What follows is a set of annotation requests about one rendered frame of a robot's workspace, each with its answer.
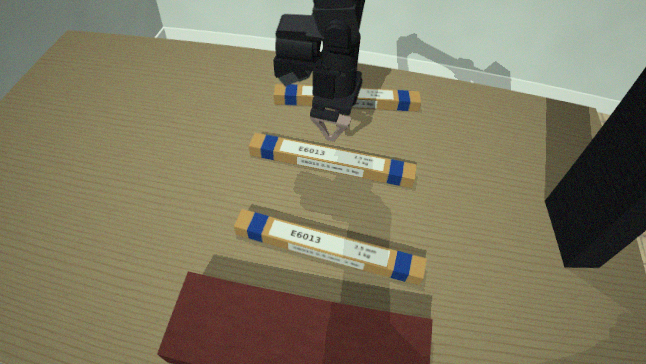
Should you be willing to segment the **tan welding electrode pack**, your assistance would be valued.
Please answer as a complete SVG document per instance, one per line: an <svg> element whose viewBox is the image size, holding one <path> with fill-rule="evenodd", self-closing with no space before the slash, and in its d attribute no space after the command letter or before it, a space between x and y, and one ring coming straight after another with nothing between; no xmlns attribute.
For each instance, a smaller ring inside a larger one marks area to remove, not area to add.
<svg viewBox="0 0 646 364"><path fill-rule="evenodd" d="M312 85L275 84L274 104L312 106ZM419 112L419 91L361 88L352 108Z"/></svg>

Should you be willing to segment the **tan pack of welding electrodes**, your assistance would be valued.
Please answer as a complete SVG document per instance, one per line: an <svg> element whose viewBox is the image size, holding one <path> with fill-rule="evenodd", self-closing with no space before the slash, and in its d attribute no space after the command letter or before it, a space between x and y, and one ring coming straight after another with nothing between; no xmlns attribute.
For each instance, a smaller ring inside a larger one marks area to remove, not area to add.
<svg viewBox="0 0 646 364"><path fill-rule="evenodd" d="M412 188L416 164L254 133L250 156Z"/></svg>

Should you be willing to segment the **tan cardboard pack with blue bands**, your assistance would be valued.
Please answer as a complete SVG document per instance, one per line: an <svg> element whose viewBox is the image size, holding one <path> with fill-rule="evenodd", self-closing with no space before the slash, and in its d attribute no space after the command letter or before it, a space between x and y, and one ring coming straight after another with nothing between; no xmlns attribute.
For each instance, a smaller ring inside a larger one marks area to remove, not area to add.
<svg viewBox="0 0 646 364"><path fill-rule="evenodd" d="M236 235L337 264L420 285L426 258L242 209Z"/></svg>

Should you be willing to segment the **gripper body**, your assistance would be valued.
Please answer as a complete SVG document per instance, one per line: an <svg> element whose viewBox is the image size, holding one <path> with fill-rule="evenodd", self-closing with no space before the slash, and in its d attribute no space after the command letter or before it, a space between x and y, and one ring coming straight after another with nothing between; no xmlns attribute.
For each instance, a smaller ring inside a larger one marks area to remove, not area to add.
<svg viewBox="0 0 646 364"><path fill-rule="evenodd" d="M334 98L314 96L310 116L331 122L337 122L339 114L350 115L352 106L356 104L358 94L362 85L362 72L357 71L357 65L351 71L340 73L331 71L322 61L322 67L329 73L335 75ZM355 79L356 73L356 79ZM355 83L356 80L356 83ZM355 99L355 100L354 100ZM353 104L354 102L354 104ZM328 110L328 109L338 110ZM316 110L318 109L318 110Z"/></svg>

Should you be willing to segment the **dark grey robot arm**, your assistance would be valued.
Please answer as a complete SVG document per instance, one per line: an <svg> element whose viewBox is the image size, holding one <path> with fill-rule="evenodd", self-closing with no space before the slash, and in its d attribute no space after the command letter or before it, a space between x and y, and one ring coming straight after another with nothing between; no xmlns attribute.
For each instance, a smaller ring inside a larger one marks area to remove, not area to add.
<svg viewBox="0 0 646 364"><path fill-rule="evenodd" d="M335 75L322 67L322 61L331 71L340 73L357 65L365 0L313 3L312 15L281 16L275 33L274 75L288 86L308 79L313 71L312 95L333 99Z"/></svg>

